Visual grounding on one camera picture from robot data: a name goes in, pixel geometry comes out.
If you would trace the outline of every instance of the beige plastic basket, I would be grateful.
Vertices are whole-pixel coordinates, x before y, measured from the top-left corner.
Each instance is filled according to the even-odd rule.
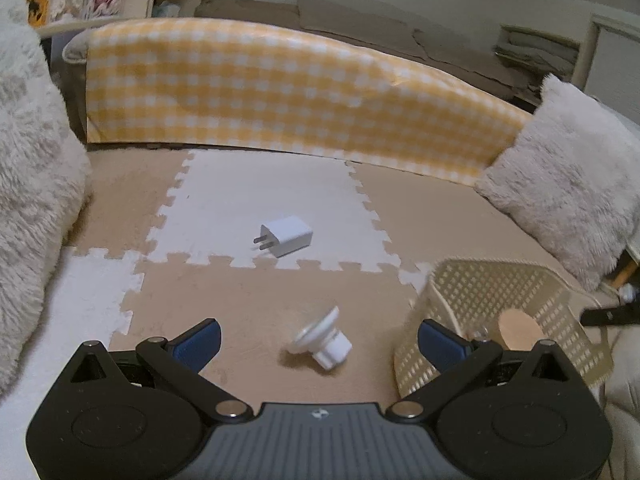
[[[600,304],[547,267],[445,260],[431,273],[396,347],[394,368],[400,395],[407,396],[438,375],[418,350],[417,332],[423,319],[434,319],[465,336],[507,308],[519,308],[532,316],[545,336],[562,347],[587,385],[597,386],[611,372],[613,361],[606,340],[591,342],[576,319],[587,307]]]

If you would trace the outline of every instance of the shelf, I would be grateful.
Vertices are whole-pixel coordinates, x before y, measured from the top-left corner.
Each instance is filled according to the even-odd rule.
[[[122,16],[110,16],[108,18],[94,18],[92,20],[73,20],[69,22],[56,22],[42,27],[34,27],[34,30],[41,38],[50,38],[56,34],[71,32],[73,30],[85,30],[86,28],[101,27],[108,23],[121,22],[126,20]]]
[[[516,25],[501,25],[501,27],[502,27],[502,30],[505,30],[507,32],[521,32],[523,34],[529,34],[530,36],[545,38],[546,40],[563,44],[564,46],[568,46],[569,48],[574,48],[575,50],[580,49],[580,41],[575,41],[575,40],[572,40],[571,38],[566,38],[564,36],[558,36],[557,34],[551,34],[550,32],[535,30],[534,28],[528,28],[528,27],[517,27]]]
[[[506,61],[509,61],[513,64],[519,65],[521,67],[526,68],[527,70],[529,70],[530,72],[535,72],[537,74],[540,75],[546,75],[546,74],[550,74],[550,73],[554,73],[552,70],[543,70],[535,65],[532,65],[529,63],[529,61],[524,61],[523,59],[519,59],[517,57],[513,57],[513,56],[509,56],[509,54],[503,54],[501,52],[494,52],[494,54],[499,57],[500,59],[504,59]]]

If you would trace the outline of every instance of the white foam mat tile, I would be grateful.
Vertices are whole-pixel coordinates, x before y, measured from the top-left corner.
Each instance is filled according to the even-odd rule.
[[[86,340],[105,346],[111,335],[127,333],[131,312],[120,303],[130,291],[140,291],[143,275],[134,268],[141,255],[127,251],[110,260],[105,250],[75,256],[63,249],[47,289],[40,326],[25,350],[17,383],[0,399],[0,478],[38,480],[25,448],[31,417],[68,359]]]
[[[255,267],[260,253],[253,243],[260,225],[290,215],[314,230],[309,247],[281,257],[276,268],[299,269],[299,260],[320,262],[323,270],[340,270],[340,262],[354,262],[363,271],[379,272],[378,264],[398,267],[388,254],[378,218],[363,202],[344,161],[292,153],[194,150],[181,186],[159,214],[161,228],[148,239],[156,241],[148,258],[165,262],[167,255],[186,253],[190,264],[208,264],[210,256],[231,256],[233,267]]]

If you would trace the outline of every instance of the yellow gingham cloth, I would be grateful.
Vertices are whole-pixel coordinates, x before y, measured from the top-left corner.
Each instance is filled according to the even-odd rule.
[[[530,115],[409,60],[305,32],[132,20],[92,35],[89,142],[185,142],[368,162],[472,184]]]

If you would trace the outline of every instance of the fluffy white cushion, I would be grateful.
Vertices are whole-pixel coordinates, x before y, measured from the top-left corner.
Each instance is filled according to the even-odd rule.
[[[476,189],[594,290],[640,219],[640,141],[554,76],[542,99]]]
[[[0,395],[37,326],[90,170],[26,21],[25,0],[0,0]]]

